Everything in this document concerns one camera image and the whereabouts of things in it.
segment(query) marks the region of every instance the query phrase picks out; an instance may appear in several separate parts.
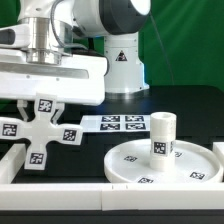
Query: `white cylinder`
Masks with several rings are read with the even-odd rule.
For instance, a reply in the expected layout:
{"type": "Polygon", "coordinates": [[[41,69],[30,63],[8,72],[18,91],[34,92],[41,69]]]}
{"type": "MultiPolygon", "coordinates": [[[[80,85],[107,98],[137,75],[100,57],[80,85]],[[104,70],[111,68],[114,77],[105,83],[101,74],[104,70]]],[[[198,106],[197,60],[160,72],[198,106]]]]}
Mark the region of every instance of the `white cylinder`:
{"type": "Polygon", "coordinates": [[[171,171],[175,165],[176,115],[166,112],[151,114],[150,136],[150,167],[157,171],[171,171]]]}

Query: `black table surface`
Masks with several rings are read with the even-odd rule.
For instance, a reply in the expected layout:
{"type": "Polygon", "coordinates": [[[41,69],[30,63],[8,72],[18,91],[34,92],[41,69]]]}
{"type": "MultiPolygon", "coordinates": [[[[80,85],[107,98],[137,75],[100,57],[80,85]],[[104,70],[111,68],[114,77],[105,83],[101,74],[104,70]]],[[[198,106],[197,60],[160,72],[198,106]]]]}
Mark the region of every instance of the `black table surface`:
{"type": "MultiPolygon", "coordinates": [[[[148,96],[134,100],[105,100],[97,107],[66,105],[59,123],[79,124],[83,115],[150,115],[159,111],[177,115],[179,140],[209,149],[213,142],[224,141],[224,93],[211,86],[154,86],[148,96]]],[[[32,117],[32,103],[29,112],[32,117]]],[[[2,109],[0,116],[21,118],[16,102],[12,101],[2,109]]],[[[25,171],[22,167],[13,183],[106,183],[105,154],[123,142],[149,137],[149,132],[85,133],[81,146],[51,142],[47,145],[46,170],[25,171]]],[[[17,142],[29,144],[24,139],[17,142]]],[[[4,156],[12,144],[1,141],[0,156],[4,156]]],[[[32,223],[39,223],[41,217],[48,223],[70,223],[72,220],[77,223],[224,223],[224,211],[64,211],[57,214],[52,211],[1,212],[0,215],[0,220],[2,217],[4,221],[8,220],[5,223],[12,221],[10,217],[16,217],[17,223],[29,223],[28,217],[32,218],[32,223]]]]}

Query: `green wall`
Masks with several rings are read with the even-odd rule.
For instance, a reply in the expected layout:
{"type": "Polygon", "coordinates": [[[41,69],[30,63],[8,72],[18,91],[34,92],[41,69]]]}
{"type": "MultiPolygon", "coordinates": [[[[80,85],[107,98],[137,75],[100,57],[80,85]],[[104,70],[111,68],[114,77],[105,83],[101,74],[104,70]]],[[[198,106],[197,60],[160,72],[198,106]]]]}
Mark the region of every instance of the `green wall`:
{"type": "MultiPolygon", "coordinates": [[[[0,3],[0,26],[16,23],[19,1],[0,3]]],[[[140,58],[151,85],[212,85],[224,91],[224,0],[152,0],[152,15],[169,69],[149,17],[140,32],[140,58]]],[[[96,40],[102,52],[102,38],[96,40]]]]}

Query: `white plastic frame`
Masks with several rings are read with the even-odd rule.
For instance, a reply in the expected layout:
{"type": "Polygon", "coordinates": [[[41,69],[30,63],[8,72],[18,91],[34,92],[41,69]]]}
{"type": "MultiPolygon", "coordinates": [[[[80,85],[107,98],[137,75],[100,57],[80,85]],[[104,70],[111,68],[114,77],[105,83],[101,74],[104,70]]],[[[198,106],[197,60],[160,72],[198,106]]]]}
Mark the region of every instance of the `white plastic frame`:
{"type": "MultiPolygon", "coordinates": [[[[224,143],[215,143],[222,157],[224,143]]],[[[14,145],[0,162],[0,210],[185,210],[224,209],[219,184],[10,184],[25,161],[14,145]]]]}

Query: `black cable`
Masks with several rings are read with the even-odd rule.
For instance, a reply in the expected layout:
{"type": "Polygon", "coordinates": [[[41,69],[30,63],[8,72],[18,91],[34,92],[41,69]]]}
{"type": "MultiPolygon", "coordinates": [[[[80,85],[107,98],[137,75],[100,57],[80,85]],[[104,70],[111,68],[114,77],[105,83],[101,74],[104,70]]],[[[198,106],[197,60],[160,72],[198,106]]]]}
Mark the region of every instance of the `black cable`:
{"type": "Polygon", "coordinates": [[[156,32],[157,38],[158,38],[158,40],[159,40],[159,44],[160,44],[160,47],[161,47],[161,49],[162,49],[164,58],[165,58],[165,60],[166,60],[166,64],[167,64],[167,66],[168,66],[168,70],[169,70],[169,72],[170,72],[170,77],[171,77],[171,80],[172,80],[172,85],[174,85],[175,83],[174,83],[174,73],[173,73],[173,69],[172,69],[172,66],[171,66],[171,64],[170,64],[170,60],[169,60],[169,58],[168,58],[166,49],[165,49],[165,47],[164,47],[164,44],[163,44],[163,41],[162,41],[162,39],[161,39],[159,30],[158,30],[157,25],[156,25],[156,21],[155,21],[153,15],[152,15],[152,13],[150,13],[150,18],[151,18],[151,21],[152,21],[153,28],[154,28],[154,30],[155,30],[155,32],[156,32]]]}

